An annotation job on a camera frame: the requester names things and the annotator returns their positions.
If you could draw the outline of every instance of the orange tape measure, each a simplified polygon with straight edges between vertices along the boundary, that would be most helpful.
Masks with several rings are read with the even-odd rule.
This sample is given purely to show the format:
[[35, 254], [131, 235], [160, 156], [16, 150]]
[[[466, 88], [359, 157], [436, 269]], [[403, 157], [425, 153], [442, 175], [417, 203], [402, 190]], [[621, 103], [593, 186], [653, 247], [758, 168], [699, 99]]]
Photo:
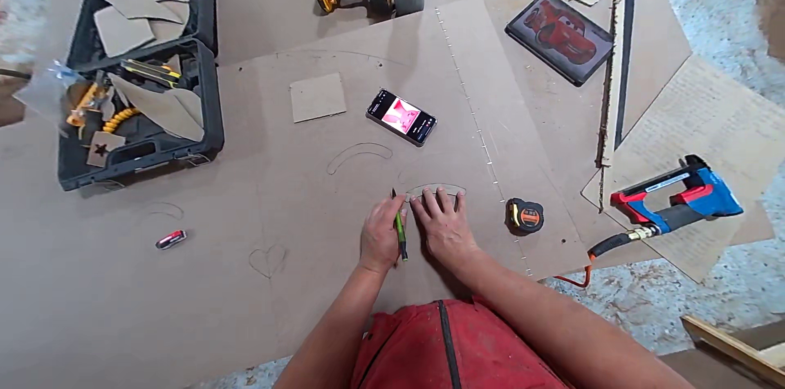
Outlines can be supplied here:
[[543, 228], [543, 206], [513, 197], [507, 201], [506, 224], [515, 234], [525, 236]]

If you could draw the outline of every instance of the hand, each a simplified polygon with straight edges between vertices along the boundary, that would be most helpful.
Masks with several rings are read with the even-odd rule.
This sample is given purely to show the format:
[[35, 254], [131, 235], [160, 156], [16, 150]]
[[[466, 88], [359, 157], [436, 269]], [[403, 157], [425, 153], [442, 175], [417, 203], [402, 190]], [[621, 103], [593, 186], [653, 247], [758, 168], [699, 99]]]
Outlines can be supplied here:
[[480, 248], [477, 247], [469, 223], [466, 221], [464, 194], [458, 193], [457, 207], [453, 206], [444, 188], [437, 188], [437, 196], [441, 207], [433, 193], [425, 188], [422, 190], [422, 197], [427, 209], [416, 197], [411, 198], [411, 209], [415, 211], [417, 218], [425, 227], [431, 254], [448, 269], [455, 271], [467, 257], [479, 252]]
[[400, 210], [401, 224], [406, 227], [406, 209], [401, 210], [406, 196], [396, 196], [377, 203], [365, 218], [359, 236], [359, 266], [379, 274], [387, 271], [398, 260], [398, 231], [395, 215]]

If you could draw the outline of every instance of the black tool case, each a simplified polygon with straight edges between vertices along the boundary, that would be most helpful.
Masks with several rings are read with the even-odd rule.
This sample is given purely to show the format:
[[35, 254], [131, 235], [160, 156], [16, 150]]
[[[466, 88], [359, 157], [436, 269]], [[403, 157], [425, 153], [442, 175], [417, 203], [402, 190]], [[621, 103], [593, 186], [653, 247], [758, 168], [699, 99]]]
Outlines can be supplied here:
[[[202, 99], [204, 137], [199, 143], [167, 134], [162, 127], [143, 114], [123, 121], [114, 132], [126, 137], [126, 144], [108, 154], [106, 167], [86, 163], [90, 149], [79, 142], [78, 129], [65, 126], [61, 134], [57, 155], [57, 177], [63, 190], [74, 190], [93, 183], [122, 187], [138, 179], [141, 173], [162, 165], [201, 165], [215, 159], [224, 147], [224, 124], [221, 119], [221, 101], [218, 95], [218, 74], [213, 53], [194, 39], [180, 39], [123, 55], [123, 58], [141, 62], [165, 63], [174, 54], [181, 59], [182, 77], [179, 87], [187, 88]], [[164, 88], [150, 80], [125, 72], [114, 58], [107, 65], [80, 72], [87, 80], [94, 80], [96, 72], [121, 75], [136, 85], [154, 92]]]
[[[190, 0], [191, 15], [185, 25], [183, 35], [177, 39], [161, 45], [172, 44], [184, 38], [195, 38], [201, 41], [213, 56], [218, 56], [218, 25], [216, 23], [215, 0]], [[98, 28], [93, 21], [93, 14], [108, 6], [104, 0], [84, 0], [76, 30], [71, 41], [71, 51], [68, 53], [66, 65], [73, 70], [89, 71], [100, 69], [114, 63], [118, 58], [128, 58], [135, 51], [118, 57], [108, 58], [103, 51]]]

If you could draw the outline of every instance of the lightning mcqueen image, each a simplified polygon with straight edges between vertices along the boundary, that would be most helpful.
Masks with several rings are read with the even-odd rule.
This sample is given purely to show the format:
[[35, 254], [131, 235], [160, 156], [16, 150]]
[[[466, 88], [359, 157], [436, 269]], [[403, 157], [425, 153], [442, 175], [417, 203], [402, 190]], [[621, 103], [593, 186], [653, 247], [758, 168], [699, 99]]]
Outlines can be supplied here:
[[540, 3], [524, 20], [535, 31], [535, 40], [545, 49], [553, 48], [570, 63], [588, 63], [597, 53], [597, 46], [584, 36], [583, 21], [572, 13], [556, 9], [548, 1]]

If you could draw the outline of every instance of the red shirt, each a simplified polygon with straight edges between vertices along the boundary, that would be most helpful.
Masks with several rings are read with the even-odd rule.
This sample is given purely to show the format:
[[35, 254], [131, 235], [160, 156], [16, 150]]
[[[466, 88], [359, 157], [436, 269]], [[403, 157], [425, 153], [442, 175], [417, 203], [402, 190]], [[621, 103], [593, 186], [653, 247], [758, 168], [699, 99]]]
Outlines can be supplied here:
[[375, 314], [352, 389], [567, 386], [481, 303], [439, 300]]

